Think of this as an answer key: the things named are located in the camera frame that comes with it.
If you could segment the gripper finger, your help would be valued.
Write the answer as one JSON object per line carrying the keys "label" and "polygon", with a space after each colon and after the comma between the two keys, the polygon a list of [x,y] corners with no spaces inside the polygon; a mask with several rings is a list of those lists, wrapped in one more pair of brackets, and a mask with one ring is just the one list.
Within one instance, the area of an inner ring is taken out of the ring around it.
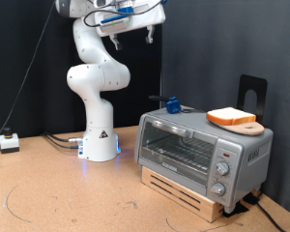
{"label": "gripper finger", "polygon": [[149,25],[147,27],[147,30],[148,30],[148,35],[145,38],[145,40],[146,40],[147,44],[151,44],[154,41],[153,36],[154,36],[154,33],[155,33],[155,26],[154,25]]}
{"label": "gripper finger", "polygon": [[121,50],[122,44],[117,39],[117,34],[113,34],[109,36],[109,39],[114,43],[116,50]]}

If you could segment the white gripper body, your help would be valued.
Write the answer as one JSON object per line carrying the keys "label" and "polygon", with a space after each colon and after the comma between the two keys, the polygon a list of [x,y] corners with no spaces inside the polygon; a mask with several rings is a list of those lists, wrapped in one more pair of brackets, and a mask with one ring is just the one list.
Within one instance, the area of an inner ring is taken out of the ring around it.
{"label": "white gripper body", "polygon": [[133,14],[117,18],[116,10],[108,7],[104,12],[95,13],[97,31],[101,37],[129,32],[156,24],[164,23],[165,14],[162,3],[133,2]]}

